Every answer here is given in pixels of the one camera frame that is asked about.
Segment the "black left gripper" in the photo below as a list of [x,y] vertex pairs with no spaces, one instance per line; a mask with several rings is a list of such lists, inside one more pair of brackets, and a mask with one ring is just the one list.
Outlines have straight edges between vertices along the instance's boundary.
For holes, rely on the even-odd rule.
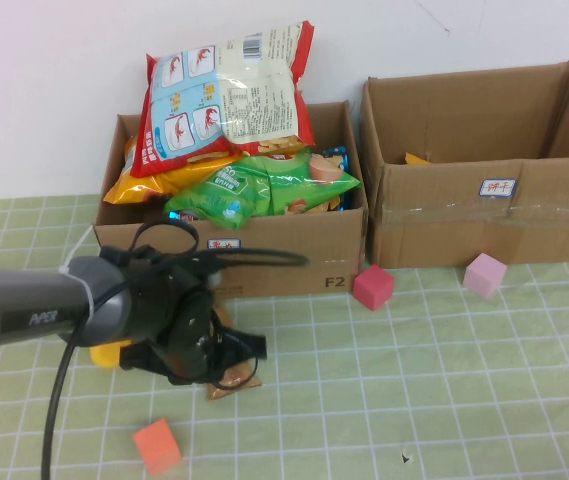
[[220,385],[229,369],[266,358],[266,338],[223,325],[213,295],[199,290],[177,303],[157,335],[122,348],[119,367],[154,373],[173,385]]

